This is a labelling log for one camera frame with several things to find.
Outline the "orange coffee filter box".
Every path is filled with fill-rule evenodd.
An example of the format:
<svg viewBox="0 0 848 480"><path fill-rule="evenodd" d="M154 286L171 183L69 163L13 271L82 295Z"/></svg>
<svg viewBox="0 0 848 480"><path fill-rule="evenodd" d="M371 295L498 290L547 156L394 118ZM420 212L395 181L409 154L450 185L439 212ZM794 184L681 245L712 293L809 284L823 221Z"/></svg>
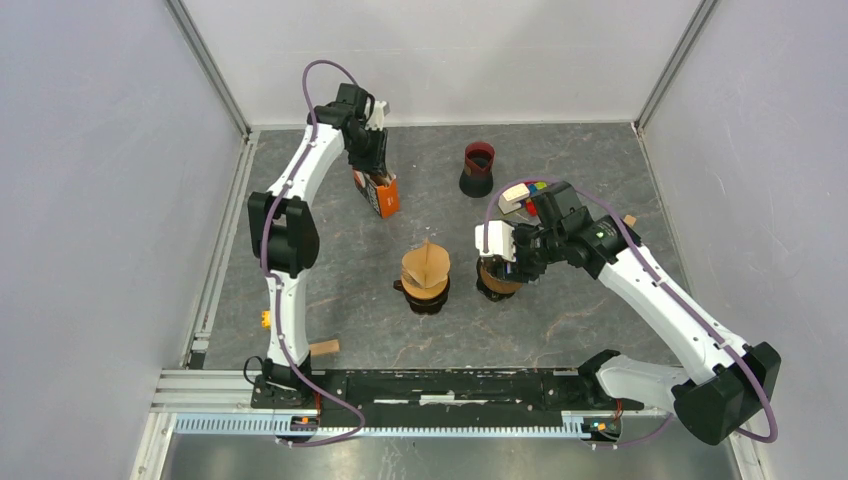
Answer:
<svg viewBox="0 0 848 480"><path fill-rule="evenodd" d="M399 194L394 173L389 171L386 175L376 175L354 170L353 178L357 190L380 218L386 219L399 210Z"/></svg>

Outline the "clear glass dripper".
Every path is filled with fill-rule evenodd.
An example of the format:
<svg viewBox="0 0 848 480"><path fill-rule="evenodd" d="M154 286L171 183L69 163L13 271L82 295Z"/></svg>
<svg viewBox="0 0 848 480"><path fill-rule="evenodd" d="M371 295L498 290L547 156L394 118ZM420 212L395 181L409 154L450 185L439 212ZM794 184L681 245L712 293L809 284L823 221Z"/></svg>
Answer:
<svg viewBox="0 0 848 480"><path fill-rule="evenodd" d="M425 259L419 255L405 255L401 260L401 286L416 299L433 299L447 288L450 265L448 256Z"/></svg>

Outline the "brown paper coffee filter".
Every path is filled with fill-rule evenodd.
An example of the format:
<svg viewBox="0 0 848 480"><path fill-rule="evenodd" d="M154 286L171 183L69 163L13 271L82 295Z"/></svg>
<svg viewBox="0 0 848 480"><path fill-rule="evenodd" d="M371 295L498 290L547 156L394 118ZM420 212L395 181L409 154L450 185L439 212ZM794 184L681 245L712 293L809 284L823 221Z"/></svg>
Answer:
<svg viewBox="0 0 848 480"><path fill-rule="evenodd" d="M418 289L431 289L446 281L451 267L448 251L435 243L424 243L401 260L401 281Z"/></svg>

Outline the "brown glass dripper cup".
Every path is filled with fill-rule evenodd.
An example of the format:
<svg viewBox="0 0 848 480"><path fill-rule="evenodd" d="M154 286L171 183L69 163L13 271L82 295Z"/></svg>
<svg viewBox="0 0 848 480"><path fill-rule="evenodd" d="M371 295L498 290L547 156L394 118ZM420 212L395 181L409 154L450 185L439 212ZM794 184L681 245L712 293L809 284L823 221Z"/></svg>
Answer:
<svg viewBox="0 0 848 480"><path fill-rule="evenodd" d="M395 280L393 282L393 288L404 295L405 300L413 313L419 315L434 315L439 313L448 301L450 291L450 279L446 280L444 288L438 295L429 299L420 299L412 296L403 287L401 280Z"/></svg>

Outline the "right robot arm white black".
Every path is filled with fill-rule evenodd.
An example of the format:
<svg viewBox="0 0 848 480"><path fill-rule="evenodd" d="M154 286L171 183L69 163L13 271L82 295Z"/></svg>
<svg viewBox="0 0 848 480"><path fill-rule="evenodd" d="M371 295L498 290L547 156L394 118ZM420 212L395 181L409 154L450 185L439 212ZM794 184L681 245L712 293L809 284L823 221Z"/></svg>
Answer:
<svg viewBox="0 0 848 480"><path fill-rule="evenodd" d="M582 269L638 313L679 362L671 367L601 352L583 364L577 382L585 405L621 399L656 407L708 445L734 433L764 444L777 440L771 397L782 359L773 346L752 344L711 316L605 201L552 179L529 199L536 223L487 214L476 227L480 273L522 285L555 263Z"/></svg>

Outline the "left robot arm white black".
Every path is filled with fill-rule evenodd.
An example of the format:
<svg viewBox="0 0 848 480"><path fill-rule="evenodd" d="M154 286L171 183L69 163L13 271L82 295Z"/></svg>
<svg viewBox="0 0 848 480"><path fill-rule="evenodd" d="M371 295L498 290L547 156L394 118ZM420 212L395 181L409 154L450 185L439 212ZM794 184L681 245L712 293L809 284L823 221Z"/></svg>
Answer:
<svg viewBox="0 0 848 480"><path fill-rule="evenodd" d="M270 341L261 379L290 407L314 394L306 339L305 293L320 238L310 204L329 168L346 156L365 177L393 178L386 165L388 104L354 83L311 108L302 141L283 173L247 200L251 248L265 275L270 301Z"/></svg>

